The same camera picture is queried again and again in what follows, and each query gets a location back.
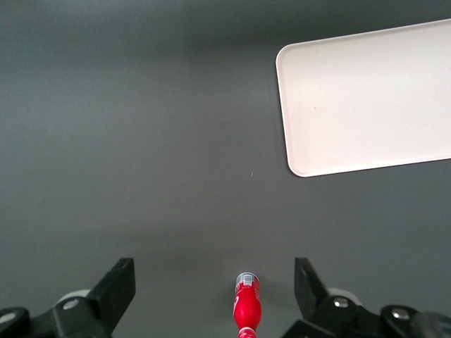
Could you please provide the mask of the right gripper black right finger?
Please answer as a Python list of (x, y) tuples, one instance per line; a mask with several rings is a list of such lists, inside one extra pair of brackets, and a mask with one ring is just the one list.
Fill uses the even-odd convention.
[(308, 319), (330, 293), (308, 258), (295, 259), (294, 281), (297, 305), (302, 317)]

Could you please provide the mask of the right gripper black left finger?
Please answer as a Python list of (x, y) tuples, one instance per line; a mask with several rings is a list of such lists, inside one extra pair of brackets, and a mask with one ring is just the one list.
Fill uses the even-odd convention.
[(112, 334), (136, 292), (133, 258), (121, 258), (87, 295), (103, 328)]

